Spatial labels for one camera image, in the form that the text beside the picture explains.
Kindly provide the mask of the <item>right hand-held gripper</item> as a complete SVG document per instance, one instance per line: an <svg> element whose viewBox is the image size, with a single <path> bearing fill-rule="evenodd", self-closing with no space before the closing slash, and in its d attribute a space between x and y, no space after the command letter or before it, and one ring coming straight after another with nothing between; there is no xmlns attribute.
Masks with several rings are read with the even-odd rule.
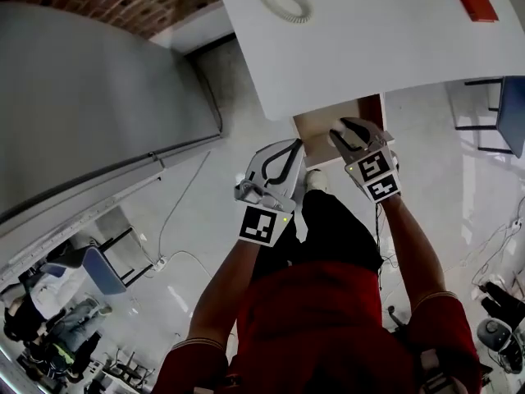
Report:
<svg viewBox="0 0 525 394"><path fill-rule="evenodd" d="M331 142L356 186L373 203L399 194L399 162L388 145L390 135L373 121L360 117L342 117L340 122L360 141L357 145L351 144L338 131L329 131Z"/></svg>

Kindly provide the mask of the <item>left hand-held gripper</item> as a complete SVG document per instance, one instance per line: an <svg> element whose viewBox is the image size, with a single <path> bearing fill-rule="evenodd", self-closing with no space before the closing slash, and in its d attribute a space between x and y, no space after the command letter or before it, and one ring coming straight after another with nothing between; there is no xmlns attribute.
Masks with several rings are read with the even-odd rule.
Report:
<svg viewBox="0 0 525 394"><path fill-rule="evenodd" d="M301 139L278 141L255 153L245 173L248 180L235 187L235 201L244 207L240 240L275 245L292 221L296 203L289 197L294 193L303 157Z"/></svg>

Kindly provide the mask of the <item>white object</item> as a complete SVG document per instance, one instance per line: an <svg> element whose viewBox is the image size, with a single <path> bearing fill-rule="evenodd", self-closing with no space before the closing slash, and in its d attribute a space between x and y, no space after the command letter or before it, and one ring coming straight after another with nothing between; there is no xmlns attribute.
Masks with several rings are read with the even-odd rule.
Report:
<svg viewBox="0 0 525 394"><path fill-rule="evenodd" d="M334 135L334 134L337 134L339 137L341 137L341 138L345 138L346 131L347 131L347 127L346 127L346 125L342 122L342 120L341 120L340 118L339 118L339 119L335 119L335 120L331 123L330 130L328 131L328 135L327 135L327 141L328 141L328 144L329 144L331 147L335 147L336 144L335 144L335 141L334 141L334 139L333 139L333 135Z"/></svg>

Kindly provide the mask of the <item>wooden drawer with white front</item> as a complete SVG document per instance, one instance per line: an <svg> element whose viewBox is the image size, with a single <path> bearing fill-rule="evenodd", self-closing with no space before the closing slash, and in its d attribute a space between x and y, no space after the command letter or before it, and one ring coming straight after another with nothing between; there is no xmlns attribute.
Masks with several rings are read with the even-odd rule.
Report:
<svg viewBox="0 0 525 394"><path fill-rule="evenodd" d="M341 117L360 117L386 130L385 94L334 104L293 117L297 136L304 142L305 165L308 170L342 161L339 152L329 142L329 130Z"/></svg>

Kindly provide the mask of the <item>person's right forearm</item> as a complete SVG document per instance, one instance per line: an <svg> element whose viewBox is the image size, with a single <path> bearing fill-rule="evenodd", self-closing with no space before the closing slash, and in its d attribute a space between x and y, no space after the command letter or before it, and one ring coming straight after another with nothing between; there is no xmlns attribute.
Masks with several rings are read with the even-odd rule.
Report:
<svg viewBox="0 0 525 394"><path fill-rule="evenodd" d="M401 196L381 201L411 310L426 297L445 292L445 277L438 256Z"/></svg>

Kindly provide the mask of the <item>person's left forearm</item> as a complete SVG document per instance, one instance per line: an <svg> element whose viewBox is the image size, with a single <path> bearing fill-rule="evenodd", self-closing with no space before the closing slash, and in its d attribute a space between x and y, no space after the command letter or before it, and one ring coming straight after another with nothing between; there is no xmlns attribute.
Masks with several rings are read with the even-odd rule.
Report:
<svg viewBox="0 0 525 394"><path fill-rule="evenodd" d="M259 249L259 245L251 242L238 240L235 243L195 306L189 339L208 339L226 347L249 287Z"/></svg>

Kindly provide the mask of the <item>person's right white shoe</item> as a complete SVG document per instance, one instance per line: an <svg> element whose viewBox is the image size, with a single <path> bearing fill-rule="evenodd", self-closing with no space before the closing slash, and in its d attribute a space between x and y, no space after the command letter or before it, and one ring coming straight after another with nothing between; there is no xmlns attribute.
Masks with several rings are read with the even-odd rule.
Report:
<svg viewBox="0 0 525 394"><path fill-rule="evenodd" d="M320 190L325 193L329 192L329 182L326 174L319 170L313 169L307 172L306 175L306 191Z"/></svg>

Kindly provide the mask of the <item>person's black trousers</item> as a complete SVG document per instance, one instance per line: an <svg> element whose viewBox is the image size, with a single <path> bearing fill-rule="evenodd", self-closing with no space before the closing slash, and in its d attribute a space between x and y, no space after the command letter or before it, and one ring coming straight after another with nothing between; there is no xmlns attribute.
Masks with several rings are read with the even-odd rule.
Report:
<svg viewBox="0 0 525 394"><path fill-rule="evenodd" d="M289 265L317 261L352 264L377 273L383 263L370 231L334 195L310 190L301 210L307 227L303 242L295 222L286 226L273 247L258 252L252 280L278 272Z"/></svg>

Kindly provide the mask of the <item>white desk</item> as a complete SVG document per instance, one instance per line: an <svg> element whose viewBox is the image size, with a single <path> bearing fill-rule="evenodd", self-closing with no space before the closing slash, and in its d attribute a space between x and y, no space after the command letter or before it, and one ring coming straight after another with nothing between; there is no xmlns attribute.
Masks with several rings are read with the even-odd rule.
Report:
<svg viewBox="0 0 525 394"><path fill-rule="evenodd" d="M510 0L472 21L459 0L308 0L283 21L260 0L222 0L265 116L273 121L419 85L525 76L525 30Z"/></svg>

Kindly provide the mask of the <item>blue chair with black legs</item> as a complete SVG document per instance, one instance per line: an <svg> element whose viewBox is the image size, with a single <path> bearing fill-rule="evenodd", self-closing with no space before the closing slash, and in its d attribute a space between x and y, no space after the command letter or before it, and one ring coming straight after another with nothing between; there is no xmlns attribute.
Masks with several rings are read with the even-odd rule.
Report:
<svg viewBox="0 0 525 394"><path fill-rule="evenodd" d="M521 158L525 147L525 76L502 76L468 80L465 86L499 85L500 96L493 125L455 126L457 131L497 131L508 146L507 149L478 146L486 153L509 154Z"/></svg>

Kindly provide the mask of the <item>person's red shirt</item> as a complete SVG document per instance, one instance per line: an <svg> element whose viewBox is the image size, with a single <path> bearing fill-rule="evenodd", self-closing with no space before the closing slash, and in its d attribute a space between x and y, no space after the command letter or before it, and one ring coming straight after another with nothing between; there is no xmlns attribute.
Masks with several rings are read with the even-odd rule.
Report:
<svg viewBox="0 0 525 394"><path fill-rule="evenodd" d="M374 273L305 263L256 281L237 318L238 350L193 338L167 354L152 394L418 394L421 355L480 394L482 376L461 302L449 292L420 301L399 341L382 325Z"/></svg>

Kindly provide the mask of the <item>large grey workbench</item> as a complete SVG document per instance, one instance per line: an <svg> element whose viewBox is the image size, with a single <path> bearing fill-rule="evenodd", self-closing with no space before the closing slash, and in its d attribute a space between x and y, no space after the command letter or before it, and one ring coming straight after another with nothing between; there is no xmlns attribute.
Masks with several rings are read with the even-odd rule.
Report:
<svg viewBox="0 0 525 394"><path fill-rule="evenodd" d="M82 16L0 2L0 290L220 138L184 57Z"/></svg>

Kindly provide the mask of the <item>blue padded chair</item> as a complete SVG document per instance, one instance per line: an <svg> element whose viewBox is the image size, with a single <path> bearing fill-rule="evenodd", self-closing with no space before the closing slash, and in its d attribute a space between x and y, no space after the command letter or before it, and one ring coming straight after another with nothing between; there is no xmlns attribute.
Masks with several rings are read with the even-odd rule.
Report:
<svg viewBox="0 0 525 394"><path fill-rule="evenodd" d="M55 277L61 277L67 268L83 268L103 295L120 295L126 292L133 283L149 272L155 265L155 263L150 264L137 273L132 268L120 276L107 259L105 252L133 231L133 227L128 227L120 235L110 238L100 246L87 245L83 248L66 252L56 257L53 261L47 261L40 267L40 270Z"/></svg>

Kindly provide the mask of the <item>black office chair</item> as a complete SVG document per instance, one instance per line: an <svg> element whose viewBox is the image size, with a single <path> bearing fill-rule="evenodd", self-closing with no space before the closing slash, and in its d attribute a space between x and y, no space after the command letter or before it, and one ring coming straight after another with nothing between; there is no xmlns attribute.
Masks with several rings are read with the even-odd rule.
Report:
<svg viewBox="0 0 525 394"><path fill-rule="evenodd" d="M486 294L481 305L488 313L477 326L479 341L498 355L500 367L511 374L525 369L525 302L493 282L478 287Z"/></svg>

